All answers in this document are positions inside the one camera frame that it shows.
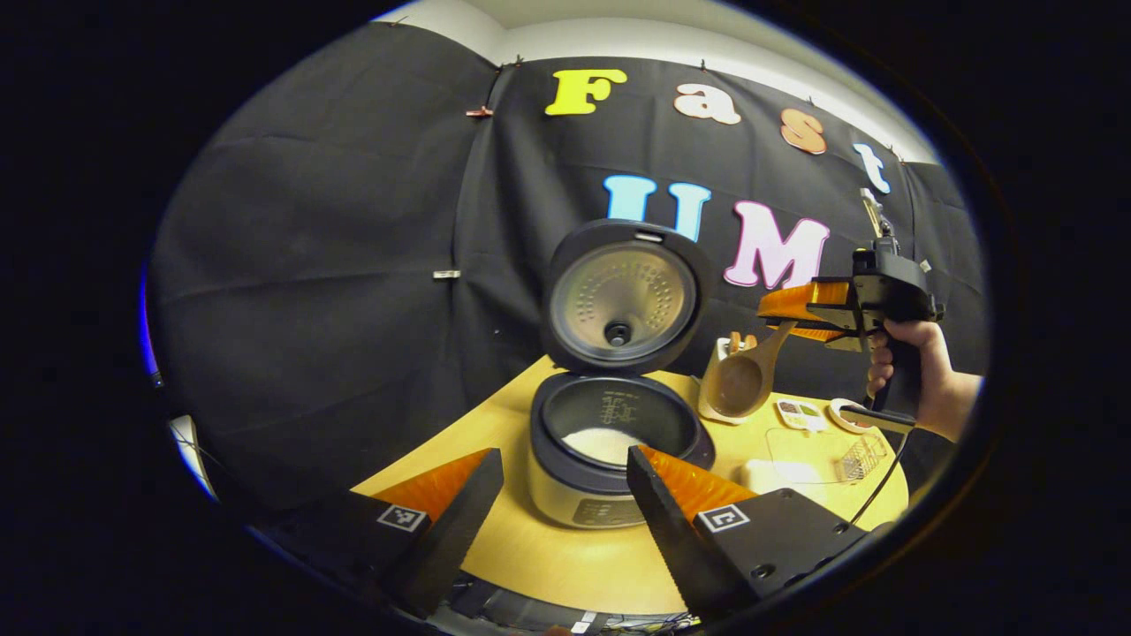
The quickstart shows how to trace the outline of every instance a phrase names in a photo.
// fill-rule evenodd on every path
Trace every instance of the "wooden spoon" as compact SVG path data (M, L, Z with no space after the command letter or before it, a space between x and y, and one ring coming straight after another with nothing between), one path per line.
M782 344L797 325L783 320L766 342L727 355L708 370L700 390L719 415L745 418L762 407L774 390L774 367Z

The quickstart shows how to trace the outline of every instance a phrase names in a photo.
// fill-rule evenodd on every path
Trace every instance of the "rice cooker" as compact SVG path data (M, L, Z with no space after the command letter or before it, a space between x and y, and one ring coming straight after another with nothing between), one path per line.
M628 487L629 447L646 444L703 470L715 446L691 406L641 377L673 362L716 276L671 229L601 220L554 251L542 342L558 368L530 407L529 487L538 510L578 528L644 523Z

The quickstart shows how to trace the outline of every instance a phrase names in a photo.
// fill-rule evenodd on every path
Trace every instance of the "rice cooker lid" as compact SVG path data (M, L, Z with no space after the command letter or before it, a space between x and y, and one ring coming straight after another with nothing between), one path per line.
M674 230L621 220L587 223L551 259L543 345L571 371L663 369L690 342L715 278L699 246Z

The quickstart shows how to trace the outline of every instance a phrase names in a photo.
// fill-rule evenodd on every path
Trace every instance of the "black backdrop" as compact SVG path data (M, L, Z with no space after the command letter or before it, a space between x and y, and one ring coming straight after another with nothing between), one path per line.
M573 68L629 80L592 114L545 114L553 74ZM722 88L742 121L680 113L681 84ZM481 104L494 117L465 114ZM827 152L785 143L787 108L819 118ZM568 232L606 215L606 178L654 180L646 221L670 226L670 184L709 189L698 242L719 273L739 251L734 205L753 200L780 240L803 220L828 226L818 274L847 275L873 238L858 191L875 188L857 143L886 166L891 192L877 195L905 256L933 267L956 367L985 372L979 244L940 166L904 164L818 106L742 78L625 58L497 69L435 33L385 23L262 89L193 162L150 266L158 364L227 470L267 505L296 505L396 461L542 355L545 269ZM443 269L461 275L433 281ZM731 330L768 336L758 301L792 274L756 272L754 286L718 284L670 370L700 375ZM858 398L866 367L791 338L776 389Z

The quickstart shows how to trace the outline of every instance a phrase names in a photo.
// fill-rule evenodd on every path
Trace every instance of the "white wall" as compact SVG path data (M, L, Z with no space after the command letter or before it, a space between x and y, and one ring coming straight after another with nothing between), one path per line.
M564 19L508 29L495 17L463 0L418 0L377 19L404 18L402 24L434 31L499 65L513 62L516 55L526 60L579 55L649 58L696 67L705 60L709 69L802 100L812 98L820 109L891 146L904 161L939 163L926 137L857 76L768 23L736 11L734 15L739 16L736 19L749 20L749 25L743 25L743 31L750 33L749 40L770 45L760 46L682 24L623 17ZM818 59L823 63L813 63Z
M204 462L200 458L200 450L197 446L197 428L192 422L192 418L181 415L170 422L169 428L173 433L173 439L176 440L176 446L181 449L181 458L184 459L189 472L197 478L205 492L215 499L216 491L213 490L211 483L208 482L208 475L205 473Z

